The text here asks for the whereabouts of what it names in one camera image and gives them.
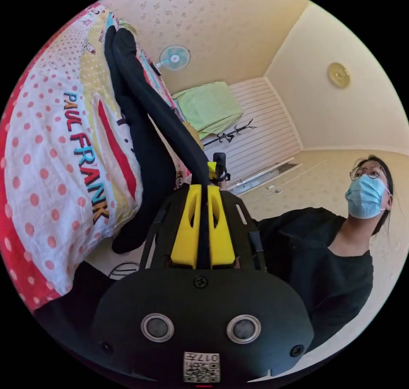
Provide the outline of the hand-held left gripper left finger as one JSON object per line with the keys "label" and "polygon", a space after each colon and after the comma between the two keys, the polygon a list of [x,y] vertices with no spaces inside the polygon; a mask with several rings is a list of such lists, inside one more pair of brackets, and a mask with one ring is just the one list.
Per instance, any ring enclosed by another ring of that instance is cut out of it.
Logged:
{"label": "hand-held left gripper left finger", "polygon": [[201,219],[202,186],[191,185],[170,255],[173,264],[196,268]]}

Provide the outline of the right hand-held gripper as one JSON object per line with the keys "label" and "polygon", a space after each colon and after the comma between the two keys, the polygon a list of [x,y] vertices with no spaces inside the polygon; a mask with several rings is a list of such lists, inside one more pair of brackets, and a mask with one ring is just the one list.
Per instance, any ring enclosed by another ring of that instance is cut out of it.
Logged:
{"label": "right hand-held gripper", "polygon": [[221,174],[216,172],[216,162],[208,162],[208,171],[210,176],[210,182],[213,185],[220,185],[222,182],[230,181],[230,173],[222,171]]}

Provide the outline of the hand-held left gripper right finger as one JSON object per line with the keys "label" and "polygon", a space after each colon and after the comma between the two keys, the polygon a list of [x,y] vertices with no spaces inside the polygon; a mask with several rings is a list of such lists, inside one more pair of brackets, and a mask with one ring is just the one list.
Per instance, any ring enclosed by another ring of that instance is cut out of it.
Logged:
{"label": "hand-held left gripper right finger", "polygon": [[236,256],[219,187],[207,187],[207,208],[211,267],[231,266]]}

